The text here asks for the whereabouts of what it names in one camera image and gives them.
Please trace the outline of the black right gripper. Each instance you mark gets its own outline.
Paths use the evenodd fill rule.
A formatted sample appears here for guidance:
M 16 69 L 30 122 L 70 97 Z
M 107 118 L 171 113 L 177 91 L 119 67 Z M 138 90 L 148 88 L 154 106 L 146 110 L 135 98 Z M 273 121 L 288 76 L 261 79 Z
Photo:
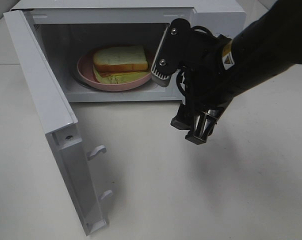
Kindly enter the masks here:
M 170 125 L 178 130 L 190 130 L 185 139 L 196 145 L 207 142 L 232 101 L 222 99 L 217 94 L 226 74 L 223 65 L 223 58 L 226 57 L 224 49 L 231 42 L 231 38 L 222 34 L 214 36 L 206 27 L 190 27 L 188 42 L 176 77 L 176 85 L 184 95 L 185 103 L 180 103 Z M 205 110 L 196 113 L 192 120 L 189 112 L 191 109 Z

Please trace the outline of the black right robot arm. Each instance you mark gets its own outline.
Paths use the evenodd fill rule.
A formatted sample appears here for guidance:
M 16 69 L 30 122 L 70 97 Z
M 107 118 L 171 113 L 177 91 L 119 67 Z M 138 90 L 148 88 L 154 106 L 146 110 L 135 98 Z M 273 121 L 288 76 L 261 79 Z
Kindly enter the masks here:
M 302 65 L 302 0 L 276 1 L 233 39 L 193 28 L 176 78 L 185 102 L 171 125 L 203 144 L 235 97 L 295 64 Z

